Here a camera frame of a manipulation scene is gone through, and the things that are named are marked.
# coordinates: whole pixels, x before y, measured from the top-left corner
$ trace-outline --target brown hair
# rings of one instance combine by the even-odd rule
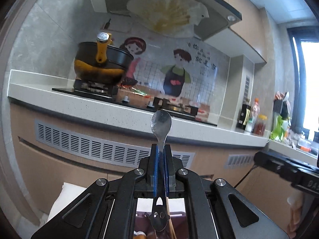
[[[177,55],[177,54],[179,54],[180,57],[187,62],[190,62],[192,60],[192,56],[187,51],[185,51],[183,49],[175,49],[174,55]]]
[[[120,48],[123,49],[123,50],[128,51],[125,46],[127,46],[129,44],[135,44],[136,46],[138,46],[142,50],[140,52],[137,52],[136,55],[140,55],[143,52],[145,52],[145,50],[146,50],[146,42],[143,39],[139,38],[139,37],[129,37],[129,38],[127,38],[124,41],[124,43],[120,46]]]

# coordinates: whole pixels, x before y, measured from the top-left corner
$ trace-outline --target backsplash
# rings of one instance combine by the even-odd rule
[[[75,78],[72,61],[78,43],[95,41],[109,18],[114,45],[134,56],[128,77],[162,94],[207,105],[208,120],[217,123],[229,70],[227,55],[196,38],[169,38],[130,17],[96,13],[90,0],[38,0],[17,35],[7,70]]]

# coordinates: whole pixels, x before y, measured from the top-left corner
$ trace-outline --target jar with yellow lid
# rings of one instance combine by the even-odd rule
[[[265,128],[267,124],[267,116],[265,115],[258,115],[258,118],[256,120],[256,124],[254,127],[254,134],[258,136],[264,136],[265,134]]]

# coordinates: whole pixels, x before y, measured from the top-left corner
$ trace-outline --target yellow lid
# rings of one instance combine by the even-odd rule
[[[259,115],[258,118],[262,119],[262,120],[267,120],[267,116],[266,115]]]

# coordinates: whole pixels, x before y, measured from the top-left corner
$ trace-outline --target range hood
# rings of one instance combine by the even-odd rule
[[[105,0],[107,11],[129,16],[127,3],[129,0]],[[207,40],[216,33],[242,20],[241,13],[224,0],[195,0],[206,6],[209,18],[194,25],[195,36]]]

